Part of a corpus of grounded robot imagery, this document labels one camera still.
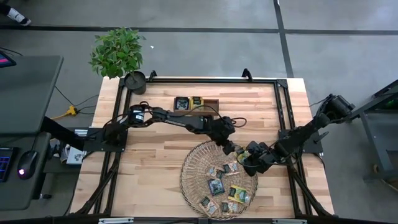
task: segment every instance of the yellow plug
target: yellow plug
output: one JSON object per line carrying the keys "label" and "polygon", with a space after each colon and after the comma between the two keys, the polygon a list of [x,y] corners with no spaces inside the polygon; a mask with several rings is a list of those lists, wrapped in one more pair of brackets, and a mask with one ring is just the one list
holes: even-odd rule
{"label": "yellow plug", "polygon": [[72,116],[76,116],[76,108],[73,106],[73,105],[70,105],[69,106],[69,110],[67,110],[67,114],[68,115],[72,115]]}

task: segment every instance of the green plant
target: green plant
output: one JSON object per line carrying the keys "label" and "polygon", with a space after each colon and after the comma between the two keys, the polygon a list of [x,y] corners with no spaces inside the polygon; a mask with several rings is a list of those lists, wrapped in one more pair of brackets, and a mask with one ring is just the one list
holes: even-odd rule
{"label": "green plant", "polygon": [[124,27],[109,31],[107,35],[95,35],[98,45],[93,49],[89,64],[93,72],[109,78],[122,77],[134,73],[142,65],[138,30]]}

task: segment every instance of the robotic arm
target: robotic arm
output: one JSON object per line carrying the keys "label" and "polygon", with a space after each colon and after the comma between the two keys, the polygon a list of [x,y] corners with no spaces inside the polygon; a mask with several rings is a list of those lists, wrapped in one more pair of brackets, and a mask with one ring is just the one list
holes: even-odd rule
{"label": "robotic arm", "polygon": [[[243,161],[245,171],[250,176],[254,176],[256,172],[264,173],[274,164],[290,165],[292,154],[296,152],[302,154],[303,145],[312,134],[329,124],[342,123],[353,109],[354,105],[348,103],[342,96],[330,94],[323,100],[313,119],[305,126],[294,128],[286,137],[271,146],[267,146],[264,142],[259,144],[254,141],[250,142],[246,147],[250,156]],[[233,150],[238,154],[244,152],[236,146],[224,148],[225,154],[229,154]]]}
{"label": "robotic arm", "polygon": [[[152,115],[144,120],[145,114]],[[160,107],[151,107],[146,102],[133,105],[123,119],[117,123],[107,124],[104,127],[103,139],[109,143],[118,141],[119,133],[128,128],[146,128],[153,123],[163,122],[183,127],[194,134],[206,134],[218,146],[227,145],[228,137],[235,132],[234,122],[230,117],[224,116],[213,119],[213,116],[186,116],[163,110]]]}

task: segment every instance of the potted plant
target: potted plant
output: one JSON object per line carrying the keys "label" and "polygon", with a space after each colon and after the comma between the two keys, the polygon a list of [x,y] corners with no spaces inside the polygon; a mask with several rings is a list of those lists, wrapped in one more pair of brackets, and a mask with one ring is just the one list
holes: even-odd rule
{"label": "potted plant", "polygon": [[90,65],[93,71],[110,79],[124,77],[124,84],[133,93],[141,95],[146,91],[146,78],[137,71],[142,65],[138,30],[124,27],[109,31],[107,35],[95,35],[98,45],[91,53]]}

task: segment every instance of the keyboard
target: keyboard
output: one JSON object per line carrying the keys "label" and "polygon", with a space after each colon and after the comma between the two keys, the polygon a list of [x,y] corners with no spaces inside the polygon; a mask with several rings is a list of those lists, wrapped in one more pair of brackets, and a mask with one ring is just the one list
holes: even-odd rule
{"label": "keyboard", "polygon": [[0,182],[7,181],[16,149],[15,147],[0,147]]}

